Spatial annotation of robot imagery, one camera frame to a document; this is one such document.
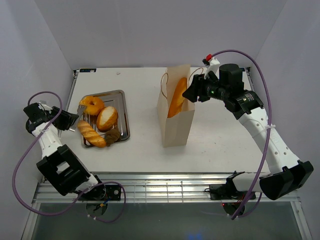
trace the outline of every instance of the metal baking tray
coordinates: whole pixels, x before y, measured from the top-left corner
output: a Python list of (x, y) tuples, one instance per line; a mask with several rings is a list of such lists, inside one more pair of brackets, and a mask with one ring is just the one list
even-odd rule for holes
[[(99, 97), (103, 102), (104, 106), (112, 106), (118, 112), (118, 128), (121, 134), (120, 139), (117, 142), (123, 142), (130, 138), (129, 120), (126, 105), (125, 92), (122, 90), (106, 91), (97, 94), (90, 94), (87, 96)], [(97, 128), (98, 116), (92, 116), (86, 113), (82, 114), (82, 119), (89, 123), (91, 127), (101, 136), (105, 137), (105, 132), (101, 132)], [(93, 147), (84, 137), (81, 138), (81, 143), (84, 147)]]

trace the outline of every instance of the baguette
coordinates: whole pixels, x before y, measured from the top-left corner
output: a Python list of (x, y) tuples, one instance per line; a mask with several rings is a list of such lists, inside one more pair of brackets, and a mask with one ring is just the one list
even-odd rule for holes
[(118, 112), (113, 106), (107, 106), (99, 113), (96, 121), (96, 127), (100, 132), (110, 130), (118, 125)]
[(81, 135), (92, 145), (104, 148), (107, 143), (86, 121), (80, 120), (77, 125)]
[(185, 98), (182, 94), (187, 90), (187, 78), (183, 77), (180, 79), (175, 87), (172, 101), (168, 111), (168, 118), (172, 118), (177, 115), (182, 110), (182, 105), (184, 104)]

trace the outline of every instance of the paper bag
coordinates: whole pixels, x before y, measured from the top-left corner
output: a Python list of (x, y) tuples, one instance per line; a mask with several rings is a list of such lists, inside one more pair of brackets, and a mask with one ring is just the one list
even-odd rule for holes
[(164, 148), (187, 144), (194, 118), (195, 104), (185, 99), (180, 113), (168, 118), (168, 111), (179, 80), (181, 78), (188, 80), (189, 77), (190, 65), (167, 67), (166, 73), (162, 76), (157, 112)]

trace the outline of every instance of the wall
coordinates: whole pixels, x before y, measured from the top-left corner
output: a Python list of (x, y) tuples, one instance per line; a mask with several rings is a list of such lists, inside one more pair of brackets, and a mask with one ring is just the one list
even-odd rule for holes
[[(286, 0), (35, 0), (72, 69), (202, 66), (256, 57)], [(248, 66), (225, 54), (223, 63)]]
[[(296, 155), (314, 167), (299, 190), (313, 239), (320, 239), (319, 13), (318, 0), (288, 0), (256, 58), (270, 91), (272, 122)], [(264, 96), (257, 71), (251, 75)]]
[[(34, 0), (0, 1), (0, 239), (21, 239), (29, 215), (11, 188), (14, 167), (34, 139), (25, 130), (23, 108), (31, 95), (44, 90), (66, 102), (71, 81), (72, 71)], [(47, 97), (42, 99), (58, 104)], [(18, 191), (29, 204), (40, 178), (40, 158), (36, 145), (18, 172)]]

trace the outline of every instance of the tabletop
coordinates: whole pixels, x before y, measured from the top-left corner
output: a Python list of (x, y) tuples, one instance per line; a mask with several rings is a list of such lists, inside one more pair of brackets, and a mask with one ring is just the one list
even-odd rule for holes
[[(77, 113), (83, 96), (123, 90), (130, 139), (110, 147), (85, 148), (77, 130), (64, 131), (62, 144), (67, 144), (87, 169), (96, 173), (256, 172), (262, 153), (247, 130), (216, 99), (195, 104), (185, 146), (163, 148), (157, 101), (165, 72), (165, 67), (97, 68), (96, 72), (80, 72), (67, 111)], [(245, 89), (251, 89), (246, 72), (243, 81)], [(268, 172), (266, 164), (262, 171)]]

